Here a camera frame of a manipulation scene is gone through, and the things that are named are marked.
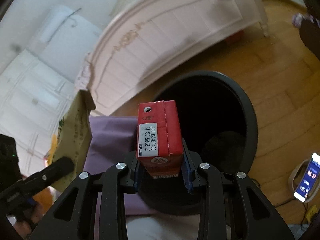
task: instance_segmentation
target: metal screw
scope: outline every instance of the metal screw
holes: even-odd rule
[[[201,163],[200,168],[206,170],[206,169],[210,168],[210,165],[208,163]]]
[[[80,179],[86,179],[87,177],[89,176],[89,173],[87,173],[87,172],[81,172],[80,174],[79,174],[79,178]]]
[[[118,163],[118,164],[116,165],[116,168],[117,168],[118,170],[124,169],[124,168],[125,168],[125,163]]]
[[[239,171],[239,172],[237,173],[237,176],[238,176],[238,178],[240,178],[240,179],[244,179],[244,178],[246,177],[246,174],[245,174],[244,172],[242,172],[242,171]]]

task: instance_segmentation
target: white wardrobe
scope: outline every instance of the white wardrobe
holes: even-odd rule
[[[44,168],[51,136],[73,96],[74,85],[27,50],[0,75],[0,133],[15,138],[22,174]]]

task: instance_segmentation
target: cable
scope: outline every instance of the cable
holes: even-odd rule
[[[283,206],[283,205],[285,205],[285,204],[288,204],[288,203],[290,203],[291,201],[293,201],[293,200],[297,200],[296,198],[290,198],[290,199],[288,199],[288,200],[286,200],[286,201],[284,201],[284,202],[282,202],[282,203],[280,203],[280,204],[278,204],[278,205],[273,205],[275,208],[278,208],[278,207],[281,207],[281,206]]]
[[[256,179],[251,179],[251,180],[257,185],[257,187],[258,187],[259,189],[261,189],[261,185],[260,185],[260,183],[259,183]],[[298,200],[298,199],[292,197],[292,198],[290,198],[290,199],[288,199],[288,200],[286,200],[286,201],[284,201],[284,202],[282,202],[282,203],[280,203],[280,204],[278,204],[278,205],[274,205],[274,207],[275,207],[275,208],[281,207],[281,206],[283,206],[283,205],[286,205],[286,204],[290,203],[290,202],[293,201],[293,200]],[[301,202],[301,203],[303,204],[303,207],[304,207],[304,209],[305,209],[305,212],[304,212],[302,221],[301,221],[301,223],[300,223],[300,229],[303,230],[303,231],[306,231],[306,230],[307,230],[307,227],[304,227],[304,226],[303,226],[303,221],[304,221],[304,219],[305,219],[305,217],[306,217],[306,215],[307,215],[307,212],[308,212],[308,203],[303,203],[303,202]]]
[[[300,229],[301,229],[302,231],[306,231],[308,227],[304,227],[304,226],[303,226],[303,221],[304,221],[304,219],[305,219],[305,217],[306,217],[306,215],[307,215],[307,212],[308,212],[308,203],[303,203],[303,202],[302,202],[302,204],[303,204],[303,206],[304,206],[305,212],[304,212],[304,215],[303,215],[301,224],[300,224]]]

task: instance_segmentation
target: phone screen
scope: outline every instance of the phone screen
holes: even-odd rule
[[[320,173],[320,156],[316,153],[312,155],[306,173],[303,176],[294,196],[304,202],[308,197]]]

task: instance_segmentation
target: bed leg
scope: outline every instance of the bed leg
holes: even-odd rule
[[[269,27],[268,27],[268,23],[262,23],[260,22],[260,27],[262,29],[263,35],[265,37],[269,37]]]

